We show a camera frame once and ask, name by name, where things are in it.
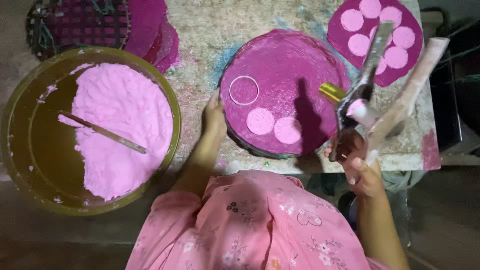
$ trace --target wooden stick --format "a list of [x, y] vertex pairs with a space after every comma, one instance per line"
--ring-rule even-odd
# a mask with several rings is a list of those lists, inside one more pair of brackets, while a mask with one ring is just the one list
[[62, 114], [64, 115], [65, 117], [68, 117], [86, 127], [89, 127], [91, 129], [93, 129], [95, 132], [107, 137], [107, 138], [110, 138], [118, 143], [121, 143], [123, 144], [124, 146], [130, 148], [130, 149], [133, 149], [141, 154], [146, 154], [147, 153], [147, 149], [145, 147], [142, 147], [132, 141], [129, 141], [127, 139], [125, 139], [124, 137], [120, 136], [120, 135], [117, 135], [111, 131], [108, 131], [106, 129], [104, 129], [103, 127], [100, 127], [100, 126], [97, 126], [95, 124], [92, 124], [90, 122], [87, 122], [85, 120], [83, 120], [82, 118], [79, 118], [79, 117], [76, 117], [75, 115], [69, 113], [69, 112], [66, 112], [64, 110], [60, 110], [59, 111], [59, 114]]

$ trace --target gold cylinder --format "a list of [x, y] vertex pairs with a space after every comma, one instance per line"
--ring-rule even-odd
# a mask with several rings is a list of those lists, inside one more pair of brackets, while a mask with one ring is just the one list
[[339, 102], [347, 94], [345, 90], [330, 82], [323, 83], [318, 91], [333, 105]]

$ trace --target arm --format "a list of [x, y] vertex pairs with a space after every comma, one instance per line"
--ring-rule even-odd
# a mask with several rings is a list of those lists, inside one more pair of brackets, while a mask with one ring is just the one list
[[214, 173], [220, 143], [227, 134], [223, 116], [223, 102], [218, 101], [218, 91], [210, 98], [205, 108], [205, 130], [183, 172], [171, 191], [193, 192], [202, 198], [210, 176]]
[[379, 260], [393, 270], [408, 270], [407, 258], [400, 244], [393, 222], [390, 204], [380, 175], [380, 167], [375, 162], [369, 167], [360, 158], [352, 162], [364, 183], [358, 183], [358, 232], [365, 255]]
[[[351, 142], [347, 159], [339, 163], [351, 182], [351, 190], [357, 195], [358, 235], [365, 255], [393, 270], [410, 269], [393, 222], [380, 166], [374, 162], [369, 167], [362, 160], [367, 145], [358, 133], [353, 134]], [[331, 152], [328, 147], [324, 154], [328, 157]]]

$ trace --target pink stain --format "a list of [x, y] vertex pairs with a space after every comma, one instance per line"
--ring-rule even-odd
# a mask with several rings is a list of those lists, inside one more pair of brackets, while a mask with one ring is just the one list
[[423, 136], [421, 154], [423, 157], [424, 170], [437, 170], [441, 167], [442, 161], [438, 152], [437, 135], [433, 129]]

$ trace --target pink paste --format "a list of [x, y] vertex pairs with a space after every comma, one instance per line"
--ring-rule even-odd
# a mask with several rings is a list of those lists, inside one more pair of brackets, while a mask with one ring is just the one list
[[387, 64], [385, 64], [385, 58], [381, 58], [380, 62], [378, 62], [378, 67], [377, 70], [375, 71], [375, 75], [380, 75], [382, 74], [385, 69], [387, 69]]
[[379, 0], [361, 0], [359, 8], [365, 18], [374, 19], [380, 15], [382, 5]]
[[300, 122], [293, 117], [278, 119], [274, 127], [275, 138], [283, 144], [293, 144], [301, 138]]
[[355, 32], [363, 25], [363, 15], [355, 9], [347, 10], [342, 14], [340, 21], [345, 30]]
[[348, 49], [356, 56], [367, 55], [370, 39], [366, 35], [354, 34], [348, 40]]
[[173, 131], [170, 105], [158, 85], [126, 65], [92, 67], [77, 84], [72, 114], [148, 150], [140, 154], [90, 128], [77, 129], [75, 149], [84, 157], [84, 186], [108, 201], [138, 188], [162, 163]]
[[393, 31], [393, 43], [395, 45], [408, 49], [415, 43], [415, 34], [412, 28], [401, 26]]
[[396, 7], [386, 7], [380, 12], [380, 21], [393, 21], [393, 28], [397, 28], [402, 23], [402, 12]]
[[82, 70], [82, 69], [87, 68], [87, 67], [91, 67], [91, 66], [93, 66], [93, 65], [95, 65], [95, 64], [94, 64], [94, 63], [91, 63], [91, 64], [88, 64], [88, 63], [81, 64], [81, 65], [79, 65], [77, 68], [75, 68], [74, 70], [72, 70], [72, 71], [70, 72], [70, 75], [73, 75], [73, 74], [75, 74], [77, 71]]
[[272, 131], [275, 119], [272, 113], [265, 108], [256, 108], [248, 113], [247, 127], [257, 135], [265, 135]]
[[[377, 31], [376, 26], [370, 30], [370, 34], [369, 34], [370, 41], [372, 41], [373, 36], [375, 35], [375, 31]], [[392, 43], [392, 35], [388, 36], [387, 42], [385, 43], [385, 47], [388, 47], [388, 45], [390, 45], [390, 43]]]
[[408, 62], [408, 53], [405, 49], [393, 46], [384, 54], [385, 63], [391, 68], [403, 68]]
[[46, 93], [41, 94], [38, 99], [36, 100], [37, 103], [45, 103], [45, 99], [50, 95], [53, 91], [57, 90], [57, 85], [50, 85], [47, 86]]

